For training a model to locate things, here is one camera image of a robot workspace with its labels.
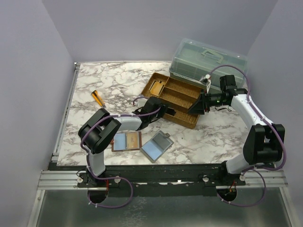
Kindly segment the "grey card holder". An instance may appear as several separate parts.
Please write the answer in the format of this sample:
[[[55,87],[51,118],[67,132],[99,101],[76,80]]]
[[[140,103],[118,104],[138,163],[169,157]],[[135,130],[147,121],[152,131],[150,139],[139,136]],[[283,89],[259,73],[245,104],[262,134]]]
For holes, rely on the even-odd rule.
[[[163,134],[167,137],[171,145],[166,150],[161,150],[161,148],[153,142],[153,137],[158,133]],[[172,147],[174,141],[170,139],[170,134],[164,133],[163,131],[159,131],[155,134],[150,140],[148,140],[141,148],[140,151],[152,162],[155,163],[168,149]]]

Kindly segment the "grey credit card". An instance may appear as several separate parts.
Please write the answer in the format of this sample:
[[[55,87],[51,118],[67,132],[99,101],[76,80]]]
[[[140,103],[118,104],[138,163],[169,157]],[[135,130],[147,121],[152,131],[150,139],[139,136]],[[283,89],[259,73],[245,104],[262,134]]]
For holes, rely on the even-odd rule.
[[[172,108],[169,108],[169,111],[167,111],[166,114],[174,116],[176,114],[176,111],[174,109],[172,109]]]
[[[171,145],[170,140],[161,133],[155,135],[152,140],[161,150],[166,150]]]

